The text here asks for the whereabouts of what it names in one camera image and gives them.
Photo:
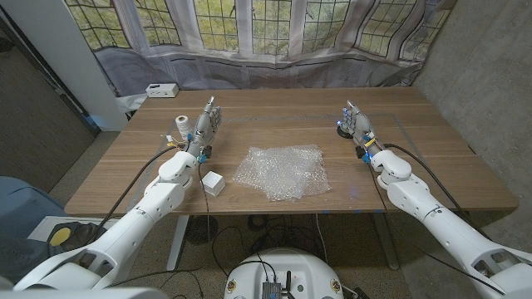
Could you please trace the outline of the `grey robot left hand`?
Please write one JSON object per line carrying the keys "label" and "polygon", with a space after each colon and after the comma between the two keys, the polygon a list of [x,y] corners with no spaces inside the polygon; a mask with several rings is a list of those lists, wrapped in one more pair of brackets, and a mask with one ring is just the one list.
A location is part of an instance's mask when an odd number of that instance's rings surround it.
{"label": "grey robot left hand", "polygon": [[186,152],[195,157],[205,156],[208,159],[211,156],[212,144],[221,123],[221,108],[214,103],[214,96],[211,96],[203,113],[196,121]]}

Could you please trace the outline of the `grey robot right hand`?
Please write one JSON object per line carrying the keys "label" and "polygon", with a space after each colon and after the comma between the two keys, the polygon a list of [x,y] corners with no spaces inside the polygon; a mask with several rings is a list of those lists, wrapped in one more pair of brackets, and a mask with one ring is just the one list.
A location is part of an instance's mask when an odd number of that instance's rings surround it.
{"label": "grey robot right hand", "polygon": [[342,119],[337,122],[337,133],[344,139],[352,140],[357,157],[368,163],[375,154],[382,151],[382,145],[377,140],[369,119],[349,100],[342,113]]}

